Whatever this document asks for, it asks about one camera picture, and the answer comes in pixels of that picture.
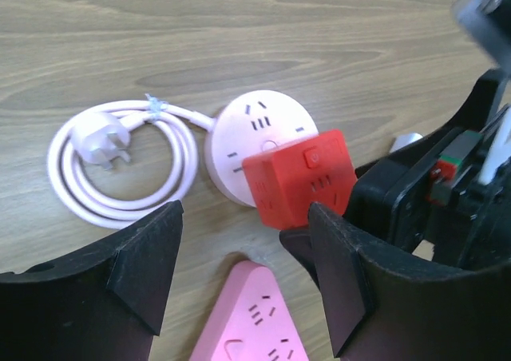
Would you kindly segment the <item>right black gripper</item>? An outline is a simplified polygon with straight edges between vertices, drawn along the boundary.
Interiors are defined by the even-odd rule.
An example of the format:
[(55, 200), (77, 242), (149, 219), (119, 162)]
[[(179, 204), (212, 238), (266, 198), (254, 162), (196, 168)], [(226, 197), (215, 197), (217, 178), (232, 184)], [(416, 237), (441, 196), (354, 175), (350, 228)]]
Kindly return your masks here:
[(412, 253), (424, 240), (437, 263), (476, 271), (510, 262), (510, 161), (477, 179), (508, 106), (509, 79), (490, 69), (461, 108), (429, 135), (358, 167), (346, 219)]

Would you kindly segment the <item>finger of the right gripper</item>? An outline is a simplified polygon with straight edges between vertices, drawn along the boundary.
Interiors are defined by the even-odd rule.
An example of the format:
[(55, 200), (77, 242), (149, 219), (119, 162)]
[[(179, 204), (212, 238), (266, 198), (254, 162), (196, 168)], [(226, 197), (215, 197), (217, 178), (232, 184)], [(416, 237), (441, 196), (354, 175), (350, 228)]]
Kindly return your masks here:
[(315, 266), (311, 231), (308, 226), (282, 230), (279, 241), (284, 249), (305, 269), (319, 289), (319, 279)]

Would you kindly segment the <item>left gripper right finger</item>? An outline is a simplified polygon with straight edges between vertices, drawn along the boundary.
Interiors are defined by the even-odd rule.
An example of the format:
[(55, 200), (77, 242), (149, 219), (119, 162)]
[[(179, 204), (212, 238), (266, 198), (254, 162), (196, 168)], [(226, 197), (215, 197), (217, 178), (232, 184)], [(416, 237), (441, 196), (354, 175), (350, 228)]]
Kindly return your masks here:
[(424, 260), (321, 204), (309, 227), (336, 358), (509, 359), (509, 265), (471, 272)]

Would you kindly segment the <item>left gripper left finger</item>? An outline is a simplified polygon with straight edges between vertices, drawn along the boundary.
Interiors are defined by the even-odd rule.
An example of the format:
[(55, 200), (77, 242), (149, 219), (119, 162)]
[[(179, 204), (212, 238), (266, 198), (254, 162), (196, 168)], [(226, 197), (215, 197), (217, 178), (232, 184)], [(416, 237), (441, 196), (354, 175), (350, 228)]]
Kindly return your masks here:
[(67, 255), (1, 276), (4, 360), (146, 360), (160, 334), (183, 232), (165, 204)]

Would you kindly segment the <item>red cube plug adapter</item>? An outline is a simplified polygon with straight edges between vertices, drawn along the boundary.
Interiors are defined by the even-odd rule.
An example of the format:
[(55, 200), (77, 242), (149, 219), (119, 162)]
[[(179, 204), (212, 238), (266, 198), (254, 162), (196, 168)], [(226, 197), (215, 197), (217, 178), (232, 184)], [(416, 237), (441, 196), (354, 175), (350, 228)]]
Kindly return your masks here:
[(262, 223), (278, 230), (307, 226), (314, 202), (342, 215), (357, 181), (338, 129), (250, 156), (242, 168)]

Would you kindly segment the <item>round pink power socket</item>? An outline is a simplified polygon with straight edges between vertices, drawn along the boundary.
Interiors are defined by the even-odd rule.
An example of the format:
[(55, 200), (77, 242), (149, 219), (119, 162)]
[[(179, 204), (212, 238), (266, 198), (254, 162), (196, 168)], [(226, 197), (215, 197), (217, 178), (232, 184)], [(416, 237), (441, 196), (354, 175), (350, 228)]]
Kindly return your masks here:
[(204, 159), (214, 185), (237, 204), (254, 207), (243, 160), (319, 133), (297, 100), (274, 90), (244, 93), (217, 115), (204, 142)]

